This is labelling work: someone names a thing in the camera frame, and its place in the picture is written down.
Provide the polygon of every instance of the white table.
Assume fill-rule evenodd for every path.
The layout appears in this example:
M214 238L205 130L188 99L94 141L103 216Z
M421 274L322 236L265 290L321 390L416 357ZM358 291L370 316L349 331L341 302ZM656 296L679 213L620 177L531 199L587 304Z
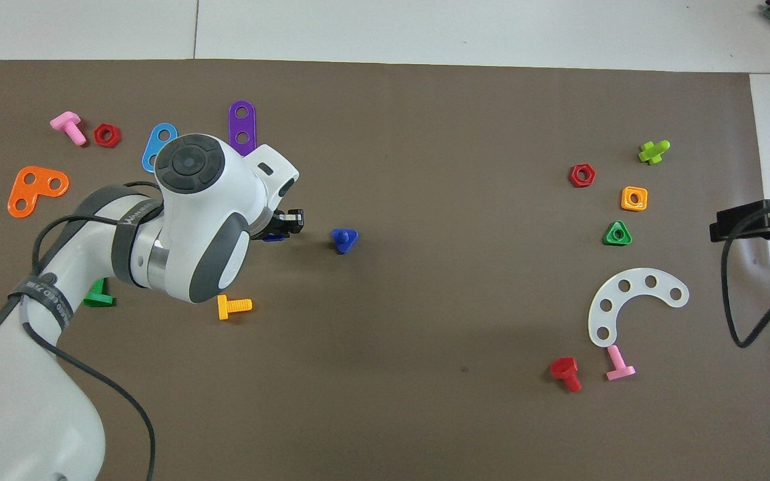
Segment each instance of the white table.
M762 182L770 198L770 22L762 8L752 0L0 0L0 59L250 58L753 73Z

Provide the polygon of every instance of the gray strap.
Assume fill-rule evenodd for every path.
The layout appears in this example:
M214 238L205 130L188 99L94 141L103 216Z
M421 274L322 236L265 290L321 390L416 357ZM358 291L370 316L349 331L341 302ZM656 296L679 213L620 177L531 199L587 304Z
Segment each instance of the gray strap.
M135 243L135 237L138 234L138 225L145 216L153 213L154 210L162 206L161 200L149 198L135 204L125 216L120 219L115 228L115 236L112 238L112 268L115 271L115 277L130 283L138 285L132 278L132 271L129 269L129 260L132 255L132 244Z
M13 292L8 297L27 295L34 299L34 301L43 304L43 307L46 307L46 310L52 313L52 316L58 321L58 326L64 331L64 328L70 323L70 319L73 319L73 308L70 307L70 302L58 290L58 287L51 283L51 281L48 281L48 279L47 275L43 275L43 277L26 277L24 280L19 281L19 284L13 288Z

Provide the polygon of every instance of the yellow plastic screw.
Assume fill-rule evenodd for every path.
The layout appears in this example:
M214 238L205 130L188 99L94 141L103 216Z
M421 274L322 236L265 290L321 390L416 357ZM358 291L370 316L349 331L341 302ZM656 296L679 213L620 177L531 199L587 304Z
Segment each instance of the yellow plastic screw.
M236 301L228 301L227 296L223 293L217 295L217 301L219 301L219 319L223 321L227 320L227 313L244 313L250 311L254 307L251 304L251 299L236 299Z

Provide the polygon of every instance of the lime green piece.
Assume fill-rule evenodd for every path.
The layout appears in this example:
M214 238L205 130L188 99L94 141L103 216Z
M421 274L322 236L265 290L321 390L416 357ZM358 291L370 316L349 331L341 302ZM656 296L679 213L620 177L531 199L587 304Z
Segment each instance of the lime green piece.
M608 227L605 238L602 239L606 246L628 246L632 243L632 235L623 221L617 221Z
M667 152L669 148L670 142L667 140L661 140L658 145L647 142L641 146L641 153L638 154L638 157L641 159L641 162L649 162L650 165L655 165L661 162L661 154Z
M91 286L91 290L86 293L85 299L82 299L82 304L88 307L110 307L115 305L115 298L103 293L104 287L106 287L106 280L98 279Z

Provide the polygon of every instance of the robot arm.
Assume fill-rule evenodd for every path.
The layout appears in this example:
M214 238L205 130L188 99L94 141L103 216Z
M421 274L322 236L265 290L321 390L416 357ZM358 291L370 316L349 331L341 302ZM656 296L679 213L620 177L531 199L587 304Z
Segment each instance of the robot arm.
M299 173L269 146L242 158L215 137L190 134L156 157L162 202L125 186L86 198L33 276L0 311L0 479L94 480L103 426L55 356L55 346L95 280L116 276L187 302L220 293L239 273L251 237L303 225L276 211Z

